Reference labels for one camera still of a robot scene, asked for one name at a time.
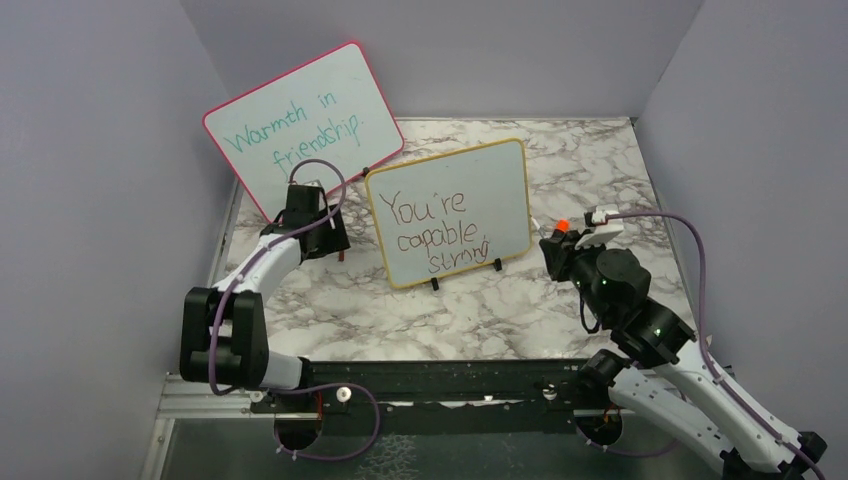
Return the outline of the yellow framed whiteboard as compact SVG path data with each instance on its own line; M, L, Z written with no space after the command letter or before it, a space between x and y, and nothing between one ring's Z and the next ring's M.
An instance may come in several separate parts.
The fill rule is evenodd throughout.
M526 152L517 138L380 168L365 187L393 288L531 249Z

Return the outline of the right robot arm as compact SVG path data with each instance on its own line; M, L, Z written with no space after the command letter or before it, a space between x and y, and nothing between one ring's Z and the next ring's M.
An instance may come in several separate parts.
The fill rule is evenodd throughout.
M582 311L620 349L599 350L579 370L587 405L608 400L651 421L725 479L800 479L827 449L768 412L701 351L694 330L649 296L651 275L608 235L558 227L539 242L556 282L570 282Z

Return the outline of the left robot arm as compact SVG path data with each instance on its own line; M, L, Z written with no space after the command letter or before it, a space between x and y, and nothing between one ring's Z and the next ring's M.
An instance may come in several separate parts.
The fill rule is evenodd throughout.
M338 203L316 184L289 186L286 204L260 232L249 257L211 287L194 287L183 304L179 373L230 390L276 390L298 411L313 401L306 359L270 351L264 308L282 280L306 260L343 252L350 243Z

